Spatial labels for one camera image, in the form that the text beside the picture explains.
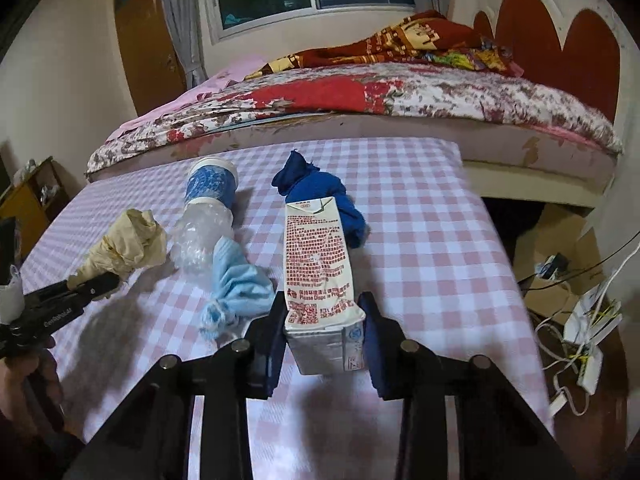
light blue cloth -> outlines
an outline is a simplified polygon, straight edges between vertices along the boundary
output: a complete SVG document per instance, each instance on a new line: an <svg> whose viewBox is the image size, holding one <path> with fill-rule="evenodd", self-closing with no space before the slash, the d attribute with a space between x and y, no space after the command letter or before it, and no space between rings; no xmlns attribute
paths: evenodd
<svg viewBox="0 0 640 480"><path fill-rule="evenodd" d="M271 280L246 260L238 243L223 236L213 249L213 292L200 317L200 334L212 342L239 317L268 313L274 297Z"/></svg>

dark blue cloth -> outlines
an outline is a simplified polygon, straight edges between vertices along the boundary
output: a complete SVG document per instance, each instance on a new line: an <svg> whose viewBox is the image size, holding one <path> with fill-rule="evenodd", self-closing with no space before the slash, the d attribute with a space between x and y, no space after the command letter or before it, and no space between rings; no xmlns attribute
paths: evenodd
<svg viewBox="0 0 640 480"><path fill-rule="evenodd" d="M354 249L364 241L365 222L360 212L347 196L347 190L338 177L320 171L293 150L282 168L271 181L278 193L286 197L285 202L300 202L333 196L340 212L347 246Z"/></svg>

beige cloth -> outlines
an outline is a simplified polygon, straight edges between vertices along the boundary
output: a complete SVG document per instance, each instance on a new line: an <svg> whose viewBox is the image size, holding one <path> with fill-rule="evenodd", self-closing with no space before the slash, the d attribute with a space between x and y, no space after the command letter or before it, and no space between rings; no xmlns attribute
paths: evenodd
<svg viewBox="0 0 640 480"><path fill-rule="evenodd" d="M126 280L135 270L166 260L166 232L150 210L127 209L87 254L84 264L66 280L69 289L104 272Z"/></svg>

window frame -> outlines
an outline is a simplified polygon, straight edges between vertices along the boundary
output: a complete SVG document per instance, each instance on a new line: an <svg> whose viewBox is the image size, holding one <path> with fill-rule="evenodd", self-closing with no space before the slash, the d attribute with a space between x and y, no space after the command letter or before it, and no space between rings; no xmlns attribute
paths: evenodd
<svg viewBox="0 0 640 480"><path fill-rule="evenodd" d="M211 34L212 43L216 43L224 38L241 34L242 32L246 32L257 27L264 27L265 25L271 25L272 23L284 22L285 20L292 20L293 18L302 18L305 16L320 16L322 14L335 14L336 12L347 12L350 10L398 10L408 13L415 11L415 6L405 4L349 4L325 7L324 9L321 9L318 0L310 1L311 7L306 9L288 10L286 12L272 14L271 16L265 16L263 18L256 18L250 22L239 23L238 25L224 28L222 15L220 14L220 1L205 0L207 22L209 25L209 33Z"/></svg>

white wall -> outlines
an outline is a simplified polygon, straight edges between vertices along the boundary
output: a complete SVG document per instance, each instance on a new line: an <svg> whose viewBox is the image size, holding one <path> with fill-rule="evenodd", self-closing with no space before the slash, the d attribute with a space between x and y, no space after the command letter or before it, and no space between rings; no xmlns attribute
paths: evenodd
<svg viewBox="0 0 640 480"><path fill-rule="evenodd" d="M274 59L349 43L401 20L397 10L295 18L213 45L200 5L204 63L211 76L247 54ZM0 153L12 173L29 158L53 157L75 194L91 153L136 116L116 33L113 0L42 0L0 64Z"/></svg>
<svg viewBox="0 0 640 480"><path fill-rule="evenodd" d="M495 32L501 1L454 0L450 16L456 22L471 25L476 12L484 10ZM575 15L588 8L605 20L620 45L620 91L614 127L625 142L625 155L620 159L611 188L589 218L596 227L600 252L610 254L640 230L640 196L637 194L640 189L640 108L637 105L640 96L640 50L606 0L541 1L556 25L561 44L564 44ZM594 62L597 62L595 41L591 48L594 49ZM617 266L625 254L612 258L607 269L610 271ZM628 317L628 323L622 329L622 339L631 390L628 436L633 437L640 428L640 255L629 262L609 290L613 297L623 301Z"/></svg>

